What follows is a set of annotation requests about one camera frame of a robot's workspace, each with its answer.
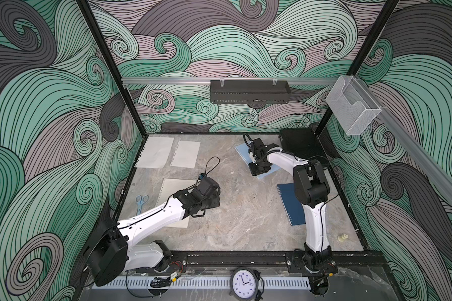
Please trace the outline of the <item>dark blue spiral notebook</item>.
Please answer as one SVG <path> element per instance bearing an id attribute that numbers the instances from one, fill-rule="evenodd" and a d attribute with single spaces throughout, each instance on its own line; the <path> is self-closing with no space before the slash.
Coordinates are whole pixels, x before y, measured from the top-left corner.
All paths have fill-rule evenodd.
<path id="1" fill-rule="evenodd" d="M 280 195 L 290 225 L 299 226 L 306 224 L 304 209 L 296 198 L 294 184 L 278 184 L 277 191 Z"/>

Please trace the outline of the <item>cream lined spiral notebook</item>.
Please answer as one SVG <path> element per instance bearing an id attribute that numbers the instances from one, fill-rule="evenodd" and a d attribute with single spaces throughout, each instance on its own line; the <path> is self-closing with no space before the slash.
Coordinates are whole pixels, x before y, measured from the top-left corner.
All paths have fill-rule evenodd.
<path id="1" fill-rule="evenodd" d="M 159 206 L 165 203 L 169 196 L 176 193 L 179 190 L 188 188 L 189 186 L 196 183 L 196 180 L 184 180 L 184 179 L 163 179 L 162 186 L 159 192 L 159 197 L 157 199 L 156 205 Z M 187 217 L 181 221 L 167 225 L 167 228 L 188 228 L 190 218 Z"/>

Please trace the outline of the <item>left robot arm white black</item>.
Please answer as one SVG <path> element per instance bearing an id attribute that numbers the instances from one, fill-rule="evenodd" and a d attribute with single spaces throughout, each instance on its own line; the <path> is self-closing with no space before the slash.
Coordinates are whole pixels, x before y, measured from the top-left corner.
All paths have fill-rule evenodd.
<path id="1" fill-rule="evenodd" d="M 120 221 L 101 221 L 82 249 L 92 283 L 101 287 L 137 268 L 166 270 L 171 255 L 165 244 L 159 240 L 148 245 L 139 242 L 172 223 L 203 217 L 206 210 L 219 206 L 220 186 L 204 174 L 196 184 L 171 194 L 163 204 L 145 213 Z"/>

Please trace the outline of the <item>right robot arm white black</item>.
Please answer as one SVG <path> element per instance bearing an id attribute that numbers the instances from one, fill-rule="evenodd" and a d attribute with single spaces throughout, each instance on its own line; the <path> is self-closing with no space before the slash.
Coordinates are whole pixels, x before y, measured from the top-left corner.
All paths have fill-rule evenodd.
<path id="1" fill-rule="evenodd" d="M 320 161 L 299 158 L 277 144 L 265 144 L 262 139 L 252 139 L 248 134 L 243 135 L 243 140 L 253 176 L 268 173 L 273 165 L 293 176 L 295 197 L 303 207 L 307 230 L 303 261 L 312 272 L 323 270 L 323 265 L 331 260 L 331 247 L 326 237 L 330 187 Z"/>

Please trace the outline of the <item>torn lined paper page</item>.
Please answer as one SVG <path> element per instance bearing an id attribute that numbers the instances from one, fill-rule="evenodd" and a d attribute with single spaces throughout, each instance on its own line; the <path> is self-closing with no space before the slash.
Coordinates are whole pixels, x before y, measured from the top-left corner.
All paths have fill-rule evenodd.
<path id="1" fill-rule="evenodd" d="M 161 169 L 165 166 L 172 149 L 173 137 L 149 136 L 135 168 Z"/>

